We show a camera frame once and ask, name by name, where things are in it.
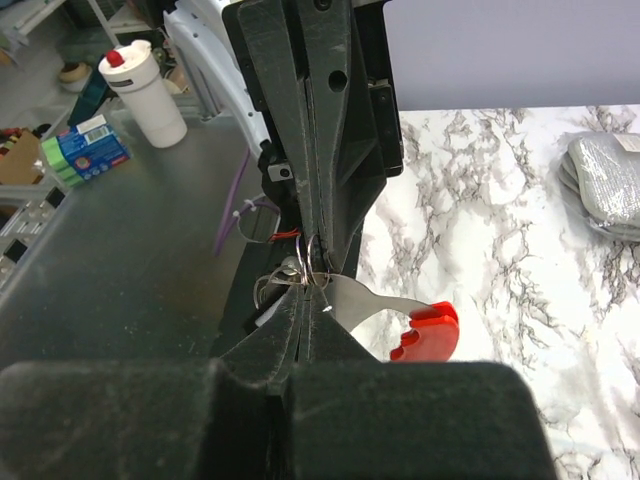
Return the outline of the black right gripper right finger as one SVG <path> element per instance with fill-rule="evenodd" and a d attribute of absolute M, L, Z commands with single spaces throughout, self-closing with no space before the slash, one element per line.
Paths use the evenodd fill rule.
<path fill-rule="evenodd" d="M 321 292 L 289 292 L 282 386 L 286 479 L 552 479 L 532 394 L 511 368 L 456 362 L 447 302 L 406 305 L 409 329 L 373 359 Z"/>

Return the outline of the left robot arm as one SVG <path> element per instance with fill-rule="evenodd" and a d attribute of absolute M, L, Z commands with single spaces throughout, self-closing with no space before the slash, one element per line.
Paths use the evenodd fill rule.
<path fill-rule="evenodd" d="M 164 25 L 208 114 L 238 122 L 283 220 L 338 272 L 403 143 L 380 1 L 178 1 Z"/>

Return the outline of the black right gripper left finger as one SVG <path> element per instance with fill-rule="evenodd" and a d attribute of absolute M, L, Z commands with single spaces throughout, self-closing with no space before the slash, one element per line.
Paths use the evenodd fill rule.
<path fill-rule="evenodd" d="M 305 292 L 221 358 L 28 361 L 1 373 L 5 479 L 289 479 L 282 399 Z"/>

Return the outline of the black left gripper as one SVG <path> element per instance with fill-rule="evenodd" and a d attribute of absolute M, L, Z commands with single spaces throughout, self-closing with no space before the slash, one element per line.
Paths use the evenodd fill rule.
<path fill-rule="evenodd" d="M 239 1 L 224 28 L 269 143 L 293 170 L 314 260 L 343 267 L 355 230 L 403 170 L 381 1 Z"/>

